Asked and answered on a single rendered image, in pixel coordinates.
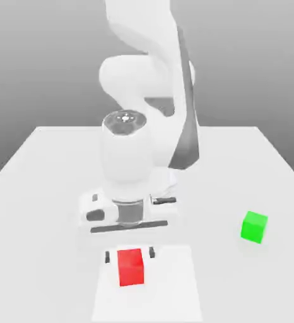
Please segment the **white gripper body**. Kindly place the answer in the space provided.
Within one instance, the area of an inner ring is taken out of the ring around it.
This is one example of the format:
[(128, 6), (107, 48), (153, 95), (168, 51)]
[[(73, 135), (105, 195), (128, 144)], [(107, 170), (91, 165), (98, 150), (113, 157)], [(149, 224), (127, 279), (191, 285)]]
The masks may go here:
[(134, 225), (92, 227), (89, 238), (93, 243), (156, 242), (168, 233), (167, 220), (143, 221)]

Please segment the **small red cube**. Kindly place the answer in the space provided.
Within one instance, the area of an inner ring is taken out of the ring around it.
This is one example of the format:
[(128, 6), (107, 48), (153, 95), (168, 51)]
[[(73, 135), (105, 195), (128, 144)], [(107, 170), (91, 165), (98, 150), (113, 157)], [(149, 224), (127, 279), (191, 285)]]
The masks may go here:
[(118, 250), (117, 263), (121, 287), (144, 284), (144, 262), (141, 249)]

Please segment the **small green cube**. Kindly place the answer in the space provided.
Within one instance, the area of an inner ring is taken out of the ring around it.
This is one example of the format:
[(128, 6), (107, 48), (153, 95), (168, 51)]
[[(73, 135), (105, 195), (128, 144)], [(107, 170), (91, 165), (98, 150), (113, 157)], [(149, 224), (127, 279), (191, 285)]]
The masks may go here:
[(242, 222), (240, 236), (248, 241), (261, 244), (267, 223), (268, 216), (248, 211)]

